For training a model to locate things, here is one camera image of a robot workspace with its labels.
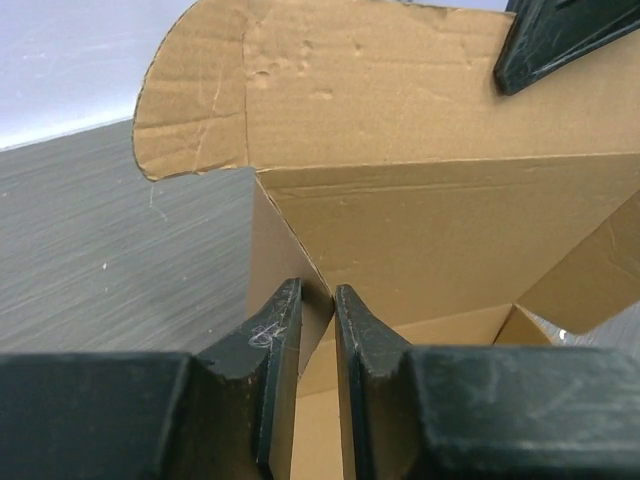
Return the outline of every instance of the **brown cardboard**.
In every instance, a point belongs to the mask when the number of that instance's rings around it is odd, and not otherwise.
[[[283,280],[302,278],[305,302],[302,306],[303,329],[298,369],[301,375],[333,316],[331,292],[304,247],[258,182],[255,184],[253,205],[248,315],[260,310]]]
[[[290,276],[315,292],[294,479],[342,475],[326,286],[352,284],[426,344],[548,344],[535,315],[580,333],[640,300],[640,32],[501,98],[491,72],[511,21],[200,0],[149,68],[141,170],[254,167],[249,304]]]

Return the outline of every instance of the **box flap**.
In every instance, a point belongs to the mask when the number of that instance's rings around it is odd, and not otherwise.
[[[147,72],[138,164],[159,179],[243,165],[640,151],[640,92],[629,89],[640,32],[499,98],[492,68],[511,21],[367,0],[200,0]]]
[[[640,165],[636,169],[640,184]],[[520,301],[572,333],[586,333],[640,302],[640,191]]]

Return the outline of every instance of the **scratch mark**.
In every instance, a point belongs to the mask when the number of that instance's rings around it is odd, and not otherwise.
[[[556,395],[551,401],[549,401],[546,405],[543,405],[536,410],[533,410],[527,414],[528,417],[531,417],[535,420],[541,419],[545,417],[547,414],[557,409],[560,405],[566,403],[568,399],[573,397],[578,390],[582,388],[584,382],[580,379],[575,379],[571,382],[567,388],[562,390],[558,395]]]
[[[227,50],[229,46],[229,16],[227,16],[225,20],[224,27],[224,44],[222,45],[222,56],[220,59],[220,67],[218,68],[218,81],[216,86],[216,93],[213,96],[213,101],[211,102],[211,110],[209,111],[209,118],[206,121],[207,126],[204,129],[204,132],[200,135],[198,139],[198,148],[196,149],[195,160],[193,162],[193,168],[191,169],[191,173],[198,173],[198,163],[200,161],[200,152],[202,150],[202,144],[204,143],[204,139],[209,133],[211,129],[211,124],[213,123],[213,117],[216,114],[216,106],[218,105],[218,97],[220,96],[220,90],[222,89],[222,73],[224,72],[224,67],[227,58]],[[202,88],[202,78],[199,78],[199,88]]]
[[[155,185],[151,185],[151,190],[149,191],[149,208],[158,212],[162,216],[164,221],[168,222],[169,219],[167,218],[165,213],[153,204],[153,188],[154,187]]]
[[[616,234],[613,231],[613,225],[611,225],[611,222],[607,222],[607,226],[609,227],[609,237],[611,237],[611,248],[613,248],[613,251],[615,252],[616,250],[618,250],[618,245],[616,244]]]

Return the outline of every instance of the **crease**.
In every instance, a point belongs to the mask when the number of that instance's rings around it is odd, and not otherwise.
[[[225,28],[224,28],[224,44],[222,45],[222,56],[220,59],[220,68],[218,69],[218,82],[217,82],[217,86],[216,86],[216,93],[213,96],[213,101],[211,102],[211,109],[209,112],[209,116],[207,117],[206,120],[206,127],[204,129],[204,132],[202,132],[202,123],[198,126],[198,146],[196,148],[196,153],[195,153],[195,160],[193,163],[193,167],[191,168],[191,173],[198,173],[198,164],[200,163],[200,155],[202,153],[202,146],[204,144],[204,139],[207,136],[207,134],[209,133],[209,131],[211,130],[211,124],[213,123],[213,120],[215,118],[215,114],[216,114],[216,107],[218,106],[218,98],[220,97],[220,90],[222,89],[222,74],[224,73],[224,68],[225,68],[225,64],[226,64],[226,59],[227,59],[227,50],[229,48],[229,19],[230,19],[231,15],[227,15],[227,18],[225,20]],[[202,77],[200,77],[199,79],[200,84],[199,84],[199,89],[201,88],[202,85]]]

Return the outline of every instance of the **brushed metal surface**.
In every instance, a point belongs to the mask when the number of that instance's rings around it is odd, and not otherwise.
[[[199,350],[244,319],[252,172],[152,184],[122,122],[0,153],[0,351]],[[640,356],[640,305],[567,344]]]

